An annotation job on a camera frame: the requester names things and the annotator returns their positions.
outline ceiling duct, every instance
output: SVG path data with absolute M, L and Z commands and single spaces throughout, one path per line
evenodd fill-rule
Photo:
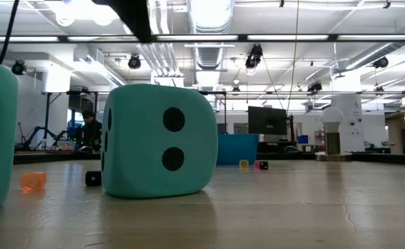
M 230 32 L 234 0 L 187 0 L 188 21 L 193 34 L 226 34 Z M 196 81 L 201 86 L 219 82 L 224 48 L 195 48 Z
M 398 31 L 398 33 L 405 33 L 405 27 L 401 28 Z M 405 46 L 405 42 L 376 44 L 371 48 L 369 48 L 368 50 L 365 50 L 364 52 L 353 57 L 352 59 L 349 59 L 348 61 L 345 62 L 344 66 L 339 68 L 343 68 L 342 71 L 350 71 L 361 68 L 362 66 L 373 63 L 374 61 L 381 59 L 382 57 L 388 55 L 389 53 L 402 48 L 403 46 Z

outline person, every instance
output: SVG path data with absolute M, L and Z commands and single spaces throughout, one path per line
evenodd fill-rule
M 100 133 L 102 124 L 95 119 L 94 112 L 83 111 L 85 125 L 82 128 L 84 134 L 84 145 L 89 146 L 94 151 L 100 151 Z

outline ceiling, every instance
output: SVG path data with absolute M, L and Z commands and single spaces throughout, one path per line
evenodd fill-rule
M 231 32 L 237 34 L 258 33 L 295 33 L 297 1 L 285 0 L 284 8 L 279 1 L 243 1 L 236 0 Z M 60 26 L 56 22 L 53 8 L 60 1 L 21 1 L 13 28 L 14 35 L 124 35 L 126 34 L 119 19 L 108 26 L 99 26 L 93 20 L 75 20 L 70 26 Z M 298 13 L 298 33 L 397 33 L 405 26 L 405 1 L 393 1 L 392 6 L 383 9 L 385 1 L 353 0 L 300 0 Z M 6 33 L 12 1 L 0 1 L 0 35 Z M 173 34 L 188 33 L 186 2 L 168 1 L 168 26 Z M 310 81 L 303 80 L 335 59 L 345 60 L 358 55 L 375 45 L 373 43 L 298 43 L 296 54 L 294 43 L 262 44 L 264 62 L 257 67 L 255 75 L 247 75 L 244 70 L 244 58 L 252 44 L 232 43 L 227 48 L 219 79 L 220 89 L 229 90 L 233 80 L 238 79 L 242 91 L 271 91 L 272 83 L 279 91 L 298 90 L 298 84 L 305 88 Z M 195 83 L 192 51 L 183 44 L 173 44 L 179 68 L 183 73 L 185 86 Z M 127 82 L 150 81 L 151 69 L 142 61 L 142 67 L 130 70 L 127 66 L 132 53 L 139 53 L 136 44 L 88 44 L 89 50 L 100 49 L 106 56 L 105 64 Z M 44 52 L 74 67 L 71 51 L 72 44 L 12 44 L 9 51 L 20 53 Z M 390 65 L 376 72 L 373 67 L 363 68 L 361 83 L 364 89 L 373 90 L 376 82 L 383 83 L 405 76 L 405 46 L 387 56 Z M 291 69 L 296 62 L 294 72 Z M 321 73 L 323 88 L 329 88 L 330 74 Z M 88 87 L 102 86 L 107 81 L 94 72 L 79 72 L 72 81 L 74 85 Z M 390 87 L 389 91 L 402 91 L 405 81 Z

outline black cable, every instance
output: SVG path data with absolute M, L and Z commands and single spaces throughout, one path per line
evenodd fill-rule
M 3 47 L 0 55 L 0 64 L 2 64 L 3 59 L 6 57 L 8 43 L 10 43 L 11 32 L 13 30 L 13 24 L 15 24 L 15 17 L 17 12 L 17 6 L 19 5 L 19 0 L 15 0 L 13 3 L 13 8 L 10 14 L 10 21 L 8 22 L 6 40 L 3 42 Z

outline monitor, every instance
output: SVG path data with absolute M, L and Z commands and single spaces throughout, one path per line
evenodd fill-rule
M 249 134 L 287 135 L 287 111 L 249 107 Z

